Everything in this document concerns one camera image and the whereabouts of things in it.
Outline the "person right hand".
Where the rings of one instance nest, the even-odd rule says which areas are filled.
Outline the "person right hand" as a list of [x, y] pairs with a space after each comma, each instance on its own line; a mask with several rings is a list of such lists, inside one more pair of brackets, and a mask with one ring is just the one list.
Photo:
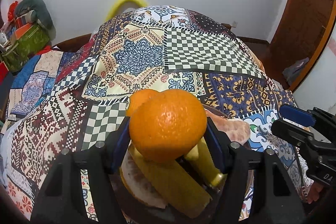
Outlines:
[[310, 187], [310, 191], [307, 195], [307, 203], [311, 204], [312, 202], [316, 202], [319, 199], [319, 194], [323, 190], [324, 186], [318, 182], [314, 182]]

